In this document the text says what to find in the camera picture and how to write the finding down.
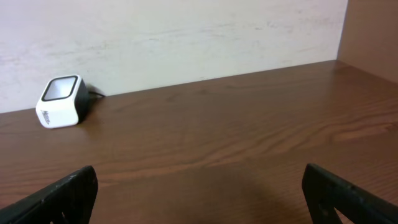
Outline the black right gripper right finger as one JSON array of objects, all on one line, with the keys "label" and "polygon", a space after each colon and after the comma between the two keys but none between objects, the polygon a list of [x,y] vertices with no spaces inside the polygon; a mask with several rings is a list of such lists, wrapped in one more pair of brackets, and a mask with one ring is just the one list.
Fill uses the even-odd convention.
[{"label": "black right gripper right finger", "polygon": [[314,223],[341,223],[339,211],[355,224],[397,224],[397,206],[316,164],[307,164],[302,190]]}]

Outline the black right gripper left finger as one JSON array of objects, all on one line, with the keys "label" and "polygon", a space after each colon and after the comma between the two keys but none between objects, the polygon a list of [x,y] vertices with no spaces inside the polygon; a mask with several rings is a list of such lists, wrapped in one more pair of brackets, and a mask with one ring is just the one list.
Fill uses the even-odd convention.
[{"label": "black right gripper left finger", "polygon": [[1,209],[1,223],[89,223],[98,193],[93,166],[85,166]]}]

